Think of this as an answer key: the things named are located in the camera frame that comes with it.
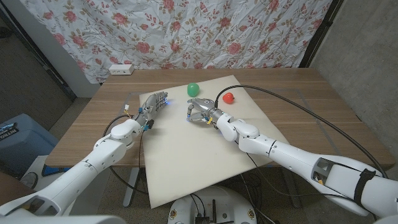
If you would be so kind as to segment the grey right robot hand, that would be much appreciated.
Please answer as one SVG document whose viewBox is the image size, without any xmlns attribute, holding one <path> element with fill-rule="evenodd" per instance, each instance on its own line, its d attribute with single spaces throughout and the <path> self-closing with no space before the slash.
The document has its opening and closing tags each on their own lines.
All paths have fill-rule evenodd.
<svg viewBox="0 0 398 224">
<path fill-rule="evenodd" d="M 215 106 L 215 102 L 208 98 L 192 98 L 187 101 L 187 121 L 206 122 L 216 124 L 223 112 Z"/>
</svg>

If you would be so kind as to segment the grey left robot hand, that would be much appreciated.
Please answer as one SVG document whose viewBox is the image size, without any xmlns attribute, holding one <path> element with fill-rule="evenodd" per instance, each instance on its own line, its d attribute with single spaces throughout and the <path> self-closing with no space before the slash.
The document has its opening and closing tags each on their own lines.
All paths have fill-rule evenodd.
<svg viewBox="0 0 398 224">
<path fill-rule="evenodd" d="M 158 92 L 150 95 L 144 104 L 139 108 L 134 120 L 141 126 L 147 124 L 148 121 L 154 119 L 158 111 L 167 103 L 167 92 Z"/>
</svg>

